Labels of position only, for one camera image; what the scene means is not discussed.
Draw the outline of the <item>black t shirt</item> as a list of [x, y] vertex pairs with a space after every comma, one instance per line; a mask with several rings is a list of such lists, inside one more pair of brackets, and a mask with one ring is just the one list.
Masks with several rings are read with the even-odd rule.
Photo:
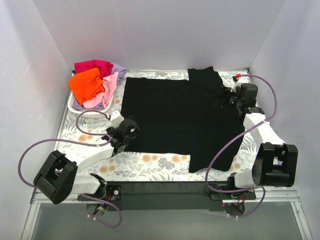
[[128, 77], [121, 115], [133, 115], [141, 133], [129, 152], [189, 155], [189, 172], [228, 171], [244, 126], [230, 106], [214, 107], [223, 81], [213, 67], [188, 70], [187, 80]]

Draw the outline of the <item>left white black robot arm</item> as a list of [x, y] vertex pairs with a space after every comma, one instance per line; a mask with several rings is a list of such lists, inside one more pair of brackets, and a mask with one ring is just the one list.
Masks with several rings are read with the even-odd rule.
[[105, 198], [107, 181], [96, 173], [80, 175], [90, 165], [101, 160], [110, 159], [124, 152], [129, 143], [135, 139], [141, 129], [131, 118], [121, 115], [110, 118], [112, 126], [107, 135], [102, 137], [106, 145], [86, 146], [78, 152], [51, 152], [33, 180], [38, 188], [53, 204], [63, 202], [69, 195], [90, 196], [95, 200]]

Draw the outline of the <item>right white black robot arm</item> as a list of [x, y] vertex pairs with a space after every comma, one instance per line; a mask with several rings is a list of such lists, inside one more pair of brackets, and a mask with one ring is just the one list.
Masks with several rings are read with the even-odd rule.
[[227, 195], [237, 199], [245, 189], [258, 186], [292, 187], [295, 182], [298, 149], [287, 144], [271, 128], [264, 111], [256, 105], [258, 87], [242, 83], [236, 87], [221, 87], [215, 106], [230, 106], [237, 110], [239, 119], [250, 129], [259, 147], [252, 169], [233, 173], [224, 187]]

